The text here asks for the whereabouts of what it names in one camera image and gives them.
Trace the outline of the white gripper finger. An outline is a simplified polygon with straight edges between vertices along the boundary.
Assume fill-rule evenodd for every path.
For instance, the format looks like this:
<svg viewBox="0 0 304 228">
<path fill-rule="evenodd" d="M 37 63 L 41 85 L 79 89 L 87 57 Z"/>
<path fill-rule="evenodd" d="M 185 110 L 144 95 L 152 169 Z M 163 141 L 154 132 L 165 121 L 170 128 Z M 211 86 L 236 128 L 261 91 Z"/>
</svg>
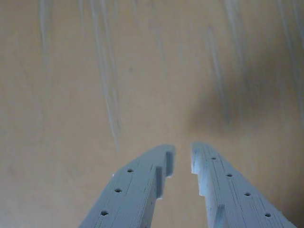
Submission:
<svg viewBox="0 0 304 228">
<path fill-rule="evenodd" d="M 191 148 L 191 171 L 198 176 L 210 228 L 294 227 L 215 149 L 200 142 Z"/>
<path fill-rule="evenodd" d="M 156 200 L 173 175 L 175 147 L 156 146 L 119 169 L 81 222 L 81 228 L 149 228 Z"/>
</svg>

